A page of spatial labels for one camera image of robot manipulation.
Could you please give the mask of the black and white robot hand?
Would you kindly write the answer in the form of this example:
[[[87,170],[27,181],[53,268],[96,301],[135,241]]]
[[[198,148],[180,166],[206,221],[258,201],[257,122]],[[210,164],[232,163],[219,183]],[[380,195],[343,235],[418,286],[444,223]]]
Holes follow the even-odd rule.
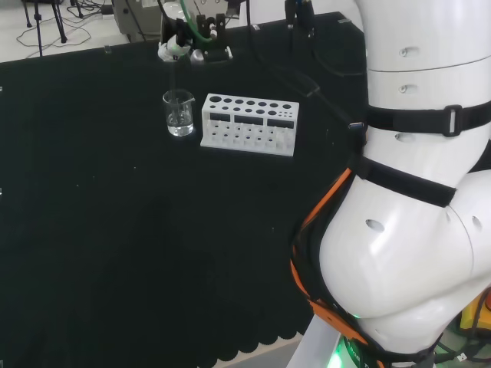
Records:
[[[161,14],[158,57],[176,63],[188,57],[192,64],[233,59],[227,41],[227,21],[238,14],[240,1],[158,1]]]

